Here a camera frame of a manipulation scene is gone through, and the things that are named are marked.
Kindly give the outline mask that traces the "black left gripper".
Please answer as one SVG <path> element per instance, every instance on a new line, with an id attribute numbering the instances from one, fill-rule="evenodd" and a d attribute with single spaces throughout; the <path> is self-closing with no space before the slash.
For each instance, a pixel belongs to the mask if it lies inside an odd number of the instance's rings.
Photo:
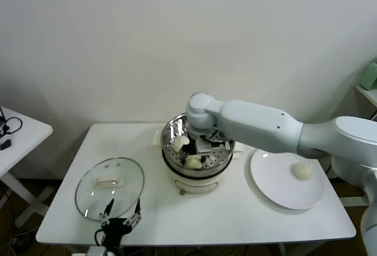
<path id="1" fill-rule="evenodd" d="M 120 246 L 123 236 L 131 232 L 131 227 L 136 227 L 141 221 L 140 200 L 137 201 L 135 210 L 129 218 L 109 218 L 114 205 L 112 199 L 105 207 L 104 212 L 100 213 L 101 229 L 104 233 L 101 244 L 103 246 Z"/>

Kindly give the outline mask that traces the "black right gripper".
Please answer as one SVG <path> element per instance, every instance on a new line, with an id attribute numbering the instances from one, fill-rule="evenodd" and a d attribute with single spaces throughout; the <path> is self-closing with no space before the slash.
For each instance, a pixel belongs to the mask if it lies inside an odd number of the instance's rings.
<path id="1" fill-rule="evenodd" d="M 202 169 L 210 169 L 216 166 L 216 158 L 209 155 L 214 149 L 224 148 L 226 151 L 232 150 L 232 141 L 223 132 L 215 129 L 196 129 L 192 126 L 188 128 L 189 138 L 194 140 L 196 154 L 202 156 Z M 191 155 L 190 144 L 183 145 L 180 150 L 180 164 L 185 165 L 186 158 Z"/>

